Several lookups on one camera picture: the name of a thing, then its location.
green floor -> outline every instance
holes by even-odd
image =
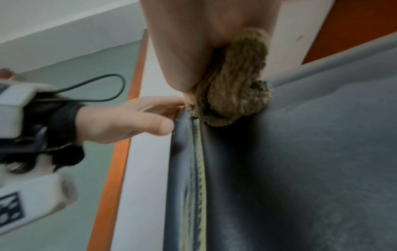
[[[116,100],[94,105],[114,105],[126,100],[140,41],[74,58],[55,65],[26,72],[25,81],[66,87],[86,79],[119,73],[128,88]],[[109,78],[67,93],[73,98],[99,99],[113,96],[120,88],[116,78]],[[29,224],[0,237],[1,251],[83,251],[86,250],[100,195],[113,152],[113,145],[85,144],[86,158],[77,166],[62,172],[74,175],[79,199],[50,217]]]

brown wooden surface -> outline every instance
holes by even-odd
[[[396,31],[397,0],[336,0],[303,63]]]
[[[127,100],[139,97],[147,48],[148,32],[145,30]],[[110,250],[130,143],[131,140],[126,139],[115,144],[108,176],[99,201],[98,211],[96,213],[91,237],[88,242],[87,251]]]

brown cloth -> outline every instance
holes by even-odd
[[[232,43],[217,49],[199,82],[196,105],[186,104],[190,115],[213,127],[232,124],[260,112],[271,100],[271,89],[258,80],[268,54],[268,35],[245,29]]]

forearm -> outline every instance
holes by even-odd
[[[188,92],[202,78],[213,50],[246,27],[274,32],[281,0],[141,0],[167,83]]]

black cable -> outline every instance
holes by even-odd
[[[115,77],[118,77],[118,78],[121,79],[122,87],[121,87],[120,91],[116,95],[111,97],[111,98],[105,98],[105,99],[41,98],[41,99],[35,99],[32,102],[33,103],[79,103],[79,102],[106,102],[106,101],[110,101],[110,100],[118,98],[123,93],[123,91],[125,89],[126,81],[125,81],[125,78],[122,75],[120,75],[120,74],[112,73],[112,74],[105,74],[105,75],[97,76],[95,78],[88,79],[88,80],[83,81],[81,83],[74,84],[72,86],[69,86],[69,87],[66,87],[66,88],[62,88],[62,89],[58,89],[58,90],[54,91],[54,93],[62,93],[62,92],[70,91],[70,90],[79,88],[81,86],[84,86],[86,84],[95,82],[97,80],[108,78],[108,77],[112,77],[112,76],[115,76]]]

